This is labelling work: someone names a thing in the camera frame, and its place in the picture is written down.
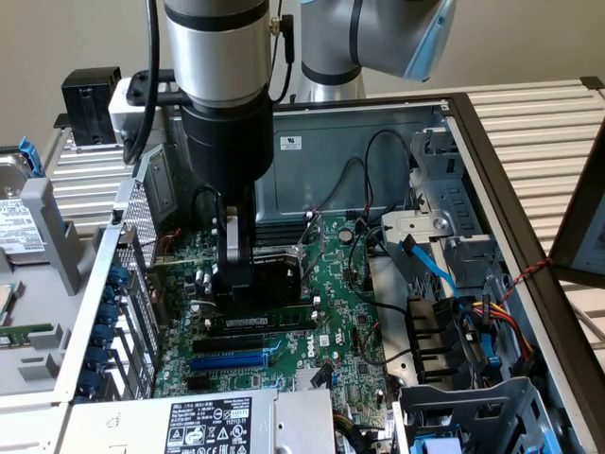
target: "power supply label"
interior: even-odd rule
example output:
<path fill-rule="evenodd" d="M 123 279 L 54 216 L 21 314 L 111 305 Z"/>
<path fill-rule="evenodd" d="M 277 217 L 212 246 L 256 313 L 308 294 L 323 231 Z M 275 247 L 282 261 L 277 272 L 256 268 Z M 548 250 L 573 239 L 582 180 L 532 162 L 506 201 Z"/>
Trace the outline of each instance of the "power supply label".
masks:
<path fill-rule="evenodd" d="M 251 417 L 250 397 L 173 404 L 164 454 L 249 454 Z"/>

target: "black cable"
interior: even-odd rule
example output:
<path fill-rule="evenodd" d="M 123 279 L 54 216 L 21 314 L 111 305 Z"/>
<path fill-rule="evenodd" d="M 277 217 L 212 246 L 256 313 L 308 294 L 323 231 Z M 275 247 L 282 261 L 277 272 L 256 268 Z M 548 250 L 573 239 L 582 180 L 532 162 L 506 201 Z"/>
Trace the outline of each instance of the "black cable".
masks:
<path fill-rule="evenodd" d="M 277 7 L 277 17 L 282 16 L 282 7 L 284 6 L 284 0 L 280 0 Z M 275 43 L 273 44 L 273 57 L 271 57 L 271 77 L 273 77 L 273 71 L 275 70 L 275 60 L 277 59 L 277 49 L 280 43 L 280 35 L 275 37 Z"/>
<path fill-rule="evenodd" d="M 222 229 L 223 232 L 225 232 L 227 230 L 227 227 L 226 227 L 224 219 L 222 217 L 222 212 L 223 212 L 223 210 L 221 210 L 222 196 L 221 196 L 220 192 L 218 192 L 218 190 L 216 190 L 214 187 L 210 186 L 209 184 L 206 184 L 206 183 L 203 184 L 198 189 L 196 189 L 196 192 L 193 194 L 193 197 L 191 199 L 191 219 L 195 220 L 195 218 L 196 218 L 196 203 L 198 202 L 198 197 L 201 194 L 203 194 L 204 192 L 211 192 L 212 194 L 214 194 L 215 210 L 216 210 L 216 224 Z"/>
<path fill-rule="evenodd" d="M 285 99 L 287 91 L 290 89 L 290 79 L 292 79 L 292 63 L 289 63 L 287 69 L 285 70 L 285 81 L 282 93 L 280 94 L 280 97 L 273 101 L 273 104 L 279 104 Z"/>
<path fill-rule="evenodd" d="M 355 454 L 370 454 L 370 449 L 361 434 L 361 430 L 353 421 L 341 413 L 334 413 L 334 430 L 341 433 L 347 439 Z"/>
<path fill-rule="evenodd" d="M 354 156 L 353 158 L 349 159 L 349 161 L 347 161 L 344 167 L 342 168 L 342 172 L 340 172 L 340 177 L 338 177 L 338 181 L 332 188 L 332 191 L 330 191 L 328 197 L 323 199 L 323 201 L 315 208 L 316 211 L 321 211 L 321 208 L 323 208 L 335 196 L 338 189 L 340 188 L 340 185 L 344 181 L 344 178 L 347 176 L 347 171 L 349 170 L 349 167 L 351 167 L 355 163 L 359 164 L 361 168 L 364 168 L 365 172 L 365 167 L 363 166 L 363 161 L 361 160 L 361 158 L 359 158 L 358 156 Z"/>
<path fill-rule="evenodd" d="M 364 361 L 366 361 L 371 366 L 386 366 L 387 364 L 393 362 L 395 359 L 400 358 L 403 355 L 407 355 L 412 351 L 411 348 L 407 348 L 406 350 L 403 350 L 397 353 L 396 355 L 393 355 L 389 359 L 385 359 L 384 361 L 375 361 L 373 359 L 368 358 L 368 356 L 366 355 L 366 345 L 368 344 L 368 341 L 370 340 L 372 334 L 376 331 L 376 328 L 377 326 L 372 328 L 372 330 L 368 333 L 368 336 L 366 336 L 366 338 L 359 344 L 359 355 Z"/>
<path fill-rule="evenodd" d="M 404 317 L 406 315 L 406 311 L 398 306 L 393 306 L 393 305 L 385 305 L 382 303 L 377 303 L 375 301 L 372 301 L 371 299 L 367 298 L 366 295 L 364 295 L 363 293 L 361 293 L 357 287 L 354 285 L 353 282 L 353 270 L 351 268 L 352 264 L 353 264 L 353 253 L 354 250 L 357 246 L 357 244 L 359 244 L 359 239 L 362 237 L 362 235 L 358 235 L 357 238 L 355 239 L 353 245 L 351 246 L 351 251 L 349 252 L 349 285 L 351 286 L 351 289 L 353 290 L 353 292 L 355 293 L 355 295 L 357 295 L 359 297 L 359 299 L 361 299 L 361 301 L 363 301 L 365 304 L 370 305 L 370 306 L 374 306 L 374 307 L 381 307 L 383 309 L 390 309 L 390 310 L 395 310 L 397 312 L 399 312 L 400 314 L 402 314 Z"/>
<path fill-rule="evenodd" d="M 368 224 L 364 221 L 364 226 L 366 228 L 366 231 L 370 231 L 368 233 L 368 236 L 372 233 L 372 230 L 368 227 Z M 406 310 L 402 309 L 399 306 L 394 306 L 394 305 L 385 305 L 383 303 L 377 303 L 375 301 L 372 301 L 371 299 L 367 298 L 363 293 L 361 293 L 355 286 L 354 281 L 353 281 L 353 269 L 352 269 L 352 265 L 353 265 L 353 254 L 354 251 L 357 247 L 357 244 L 359 244 L 359 239 L 362 237 L 362 235 L 358 235 L 357 238 L 355 239 L 353 245 L 351 246 L 351 250 L 349 252 L 349 261 L 348 261 L 348 267 L 349 267 L 349 286 L 351 287 L 351 289 L 354 291 L 355 295 L 357 295 L 361 301 L 363 301 L 364 303 L 366 303 L 367 305 L 370 306 L 374 306 L 374 307 L 380 307 L 383 309 L 390 309 L 390 310 L 395 310 L 397 312 L 399 312 L 400 314 L 402 314 L 404 317 L 406 316 Z M 361 358 L 366 361 L 368 364 L 370 364 L 371 366 L 384 366 L 386 364 L 389 364 L 390 362 L 393 362 L 395 359 L 402 357 L 403 355 L 406 355 L 408 353 L 411 352 L 411 349 L 407 348 L 406 350 L 399 352 L 398 354 L 394 355 L 391 358 L 385 359 L 384 361 L 374 361 L 373 359 L 368 358 L 368 356 L 366 355 L 366 344 L 368 343 L 368 340 L 370 339 L 370 336 L 373 334 L 373 332 L 375 331 L 376 327 L 372 329 L 372 331 L 370 331 L 370 333 L 368 334 L 368 336 L 366 337 L 366 339 L 364 339 L 361 344 L 359 345 L 359 355 L 361 356 Z"/>
<path fill-rule="evenodd" d="M 147 103 L 143 121 L 139 126 L 134 144 L 132 137 L 124 138 L 124 162 L 132 166 L 143 154 L 151 128 L 153 127 L 153 118 L 158 103 L 158 83 L 160 76 L 160 26 L 158 24 L 158 6 L 156 0 L 147 0 L 147 33 L 149 39 L 149 71 L 147 87 Z"/>
<path fill-rule="evenodd" d="M 370 213 L 370 208 L 372 207 L 372 205 L 374 205 L 374 194 L 372 191 L 372 186 L 370 185 L 370 170 L 368 168 L 368 158 L 370 156 L 370 150 L 372 149 L 372 145 L 374 143 L 374 141 L 381 135 L 381 134 L 392 134 L 395 137 L 397 137 L 397 139 L 399 140 L 399 142 L 401 142 L 402 148 L 404 149 L 404 153 L 405 153 L 405 163 L 406 163 L 406 169 L 404 170 L 404 176 L 406 178 L 406 183 L 405 183 L 405 188 L 406 188 L 406 201 L 407 201 L 407 192 L 409 189 L 409 156 L 410 156 L 410 151 L 409 151 L 409 147 L 407 146 L 407 142 L 406 139 L 404 138 L 403 135 L 401 135 L 399 132 L 395 131 L 395 130 L 380 130 L 379 132 L 375 133 L 372 136 L 372 139 L 370 139 L 370 142 L 368 143 L 368 146 L 366 147 L 366 153 L 365 153 L 365 160 L 364 160 L 364 165 L 365 165 L 365 175 L 364 175 L 364 193 L 365 193 L 365 198 L 366 198 L 366 213 L 369 214 Z"/>

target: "chip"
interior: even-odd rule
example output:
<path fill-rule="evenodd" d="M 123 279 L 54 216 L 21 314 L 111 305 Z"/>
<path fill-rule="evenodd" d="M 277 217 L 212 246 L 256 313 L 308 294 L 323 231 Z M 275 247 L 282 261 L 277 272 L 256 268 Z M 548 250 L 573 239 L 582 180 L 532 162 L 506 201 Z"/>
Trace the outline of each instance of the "chip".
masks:
<path fill-rule="evenodd" d="M 364 362 L 360 362 L 359 364 L 357 364 L 357 372 L 360 375 L 367 375 L 370 373 L 370 369 L 368 368 L 368 364 L 364 363 Z"/>

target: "red wire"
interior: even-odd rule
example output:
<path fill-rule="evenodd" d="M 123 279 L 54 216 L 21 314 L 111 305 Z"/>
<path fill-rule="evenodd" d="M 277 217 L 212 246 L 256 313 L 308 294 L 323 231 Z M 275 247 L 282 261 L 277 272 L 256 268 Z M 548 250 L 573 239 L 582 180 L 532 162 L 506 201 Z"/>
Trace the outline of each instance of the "red wire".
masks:
<path fill-rule="evenodd" d="M 548 257 L 546 260 L 540 260 L 533 267 L 526 268 L 525 271 L 523 271 L 521 274 L 519 274 L 515 278 L 515 280 L 512 281 L 512 286 L 509 288 L 509 291 L 507 291 L 505 293 L 505 295 L 502 297 L 502 301 L 500 302 L 500 305 L 503 305 L 504 302 L 507 301 L 507 299 L 512 294 L 512 291 L 514 290 L 514 288 L 517 286 L 517 284 L 519 284 L 519 282 L 521 282 L 522 279 L 528 279 L 529 276 L 531 276 L 531 274 L 533 274 L 534 272 L 539 271 L 542 268 L 545 268 L 550 265 L 552 265 L 552 259 L 550 257 Z"/>

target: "blue pcie slot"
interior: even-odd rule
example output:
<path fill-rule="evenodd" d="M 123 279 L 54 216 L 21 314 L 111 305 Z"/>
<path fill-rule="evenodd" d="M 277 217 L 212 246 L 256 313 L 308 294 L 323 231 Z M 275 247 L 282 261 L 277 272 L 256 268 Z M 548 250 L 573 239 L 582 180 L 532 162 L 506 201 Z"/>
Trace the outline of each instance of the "blue pcie slot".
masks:
<path fill-rule="evenodd" d="M 204 357 L 191 360 L 191 372 L 235 369 L 244 367 L 267 367 L 268 353 L 265 352 L 247 352 L 231 353 L 219 357 Z"/>

